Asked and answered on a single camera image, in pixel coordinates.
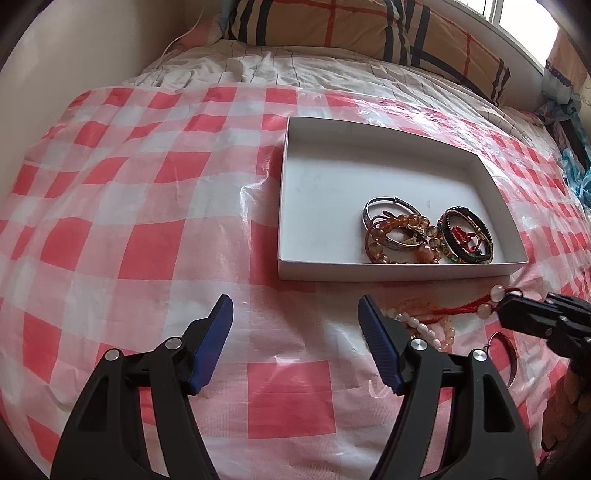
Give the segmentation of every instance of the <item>plastic sheet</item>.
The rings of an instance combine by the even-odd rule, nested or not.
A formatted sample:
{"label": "plastic sheet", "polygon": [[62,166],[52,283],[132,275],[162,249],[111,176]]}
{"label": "plastic sheet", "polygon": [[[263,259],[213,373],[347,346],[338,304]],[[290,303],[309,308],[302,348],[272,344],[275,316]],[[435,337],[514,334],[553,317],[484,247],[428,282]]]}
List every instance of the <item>plastic sheet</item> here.
{"label": "plastic sheet", "polygon": [[[397,128],[477,153],[509,204],[529,266],[512,278],[421,284],[278,280],[289,115]],[[401,399],[381,382],[361,335],[362,295],[381,307],[457,306],[503,282],[537,299],[559,291],[591,300],[587,223],[552,158],[484,120],[329,90],[87,92],[27,152],[0,218],[2,414],[45,471],[96,360],[111,346],[152,350],[222,293],[233,299],[234,324],[211,383],[191,404],[216,468],[233,480],[369,477]],[[454,353],[499,328],[496,317],[453,321]],[[519,356],[511,394],[539,455],[545,400],[566,364],[540,340],[509,336]],[[443,414],[450,403],[443,391]],[[142,413],[154,468],[164,472],[145,392]],[[443,415],[426,471],[437,468],[445,432]]]}

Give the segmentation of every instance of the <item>jewelry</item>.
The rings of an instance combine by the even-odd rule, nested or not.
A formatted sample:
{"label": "jewelry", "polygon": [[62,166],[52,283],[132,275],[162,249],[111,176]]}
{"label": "jewelry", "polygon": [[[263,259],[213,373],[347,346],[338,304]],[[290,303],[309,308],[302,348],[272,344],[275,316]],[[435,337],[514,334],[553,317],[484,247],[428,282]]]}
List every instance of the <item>jewelry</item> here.
{"label": "jewelry", "polygon": [[374,203],[386,202],[392,203],[394,205],[400,205],[401,207],[411,212],[410,215],[398,215],[397,217],[393,213],[388,212],[387,210],[382,212],[385,216],[389,217],[392,220],[398,219],[397,223],[396,221],[391,222],[392,228],[389,232],[391,232],[392,230],[396,230],[397,228],[400,228],[409,235],[409,238],[402,242],[399,242],[397,240],[387,237],[386,235],[384,240],[381,242],[382,245],[391,250],[397,250],[400,252],[412,250],[420,247],[421,245],[425,245],[427,243],[426,230],[430,226],[429,219],[423,216],[421,212],[419,212],[410,203],[405,202],[404,200],[401,200],[398,197],[376,197],[368,201],[363,209],[363,224],[365,225],[365,228],[369,229],[373,224],[372,218],[369,216],[369,206]]}
{"label": "jewelry", "polygon": [[397,322],[406,323],[408,327],[417,331],[418,337],[423,338],[427,343],[440,352],[447,352],[454,344],[456,331],[453,329],[452,321],[450,319],[442,319],[439,322],[445,332],[445,339],[439,340],[435,332],[429,328],[427,323],[421,322],[416,317],[411,317],[407,312],[398,312],[397,309],[390,308],[386,309],[384,315]]}
{"label": "jewelry", "polygon": [[515,351],[515,347],[509,337],[505,335],[503,332],[496,332],[493,336],[488,340],[488,343],[483,347],[483,350],[488,355],[488,350],[491,348],[491,343],[493,340],[498,339],[501,341],[501,344],[505,348],[505,352],[507,352],[507,356],[509,357],[509,364],[511,366],[511,372],[509,373],[509,380],[507,381],[507,388],[513,385],[515,381],[515,377],[517,376],[517,352]]}
{"label": "jewelry", "polygon": [[[496,304],[500,302],[507,293],[518,293],[523,296],[523,292],[519,288],[504,288],[502,285],[495,285],[491,288],[490,293],[482,298],[471,301],[470,303],[467,303],[461,307],[451,309],[433,309],[431,314],[440,316],[477,313],[478,317],[484,320],[495,311]],[[441,320],[429,319],[421,322],[418,318],[412,317],[407,312],[399,312],[395,308],[382,310],[382,313],[386,317],[390,317],[397,322],[406,323],[408,327],[415,329],[417,331],[417,336],[423,338],[427,343],[431,344],[440,352],[449,351],[452,345],[455,343],[456,331],[454,330],[452,321],[449,318],[444,318]],[[445,333],[445,338],[442,340],[437,339],[435,332],[429,328],[430,324],[437,322],[439,322]],[[505,350],[507,351],[507,355],[509,356],[509,361],[511,363],[511,374],[509,376],[508,386],[510,387],[517,374],[517,353],[511,341],[502,332],[497,332],[491,337],[489,342],[485,345],[486,352],[488,352],[491,342],[496,338],[503,342]]]}
{"label": "jewelry", "polygon": [[[395,216],[393,213],[383,210],[382,215],[376,215],[370,218],[369,205],[378,202],[399,204],[412,213],[410,215],[402,214]],[[364,242],[365,253],[372,263],[398,263],[390,260],[384,254],[384,247],[397,251],[413,250],[417,261],[422,264],[436,264],[441,258],[441,253],[437,250],[434,251],[427,245],[427,239],[435,237],[439,233],[437,227],[431,225],[429,219],[422,215],[415,207],[397,197],[377,197],[371,199],[365,204],[365,208],[363,209],[363,224],[367,229]],[[388,234],[396,229],[401,229],[409,234],[409,238],[403,242],[389,238]]]}
{"label": "jewelry", "polygon": [[[459,226],[451,226],[450,217],[462,218],[474,232],[465,232]],[[482,220],[465,207],[447,209],[437,222],[439,235],[434,242],[441,248],[443,254],[454,263],[486,264],[492,262],[493,243],[491,233]],[[486,246],[486,253],[482,253],[481,246]]]}

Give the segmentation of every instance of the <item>wall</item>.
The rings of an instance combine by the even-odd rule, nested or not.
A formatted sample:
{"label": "wall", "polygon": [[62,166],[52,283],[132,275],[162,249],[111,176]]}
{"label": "wall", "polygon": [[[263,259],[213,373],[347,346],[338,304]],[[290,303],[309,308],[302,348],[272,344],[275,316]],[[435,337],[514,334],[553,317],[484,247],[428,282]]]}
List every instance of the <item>wall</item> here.
{"label": "wall", "polygon": [[80,93],[137,75],[184,30],[183,0],[54,0],[0,71],[0,199]]}
{"label": "wall", "polygon": [[185,2],[185,19],[187,29],[194,26],[203,12],[202,18],[212,17],[222,11],[221,0],[184,0]]}

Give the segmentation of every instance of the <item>white box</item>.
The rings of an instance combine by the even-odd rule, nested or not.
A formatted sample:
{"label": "white box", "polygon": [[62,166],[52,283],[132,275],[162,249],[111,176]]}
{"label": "white box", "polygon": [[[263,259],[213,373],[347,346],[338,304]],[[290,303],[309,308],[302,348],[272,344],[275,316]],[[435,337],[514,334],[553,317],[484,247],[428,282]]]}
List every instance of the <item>white box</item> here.
{"label": "white box", "polygon": [[[278,264],[284,280],[402,281],[510,275],[527,263],[515,222],[493,180],[504,174],[461,148],[375,125],[292,116],[281,175]],[[431,223],[468,207],[489,228],[490,264],[372,264],[361,214],[374,197],[399,197]],[[386,205],[396,214],[405,210]],[[412,261],[393,252],[398,261]]]}

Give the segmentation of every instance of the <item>pillow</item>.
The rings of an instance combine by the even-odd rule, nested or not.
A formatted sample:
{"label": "pillow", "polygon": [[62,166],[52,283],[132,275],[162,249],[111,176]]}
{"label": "pillow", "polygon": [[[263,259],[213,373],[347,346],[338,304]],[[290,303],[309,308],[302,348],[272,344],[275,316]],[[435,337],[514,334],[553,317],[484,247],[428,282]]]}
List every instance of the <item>pillow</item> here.
{"label": "pillow", "polygon": [[213,45],[222,38],[223,32],[220,30],[219,19],[220,16],[215,15],[203,22],[199,22],[175,42],[174,48],[186,51],[193,47]]}
{"label": "pillow", "polygon": [[468,87],[499,105],[511,77],[502,59],[468,32],[414,0],[405,0],[408,64]]}
{"label": "pillow", "polygon": [[406,64],[402,0],[239,0],[228,38],[250,45],[344,48]]}

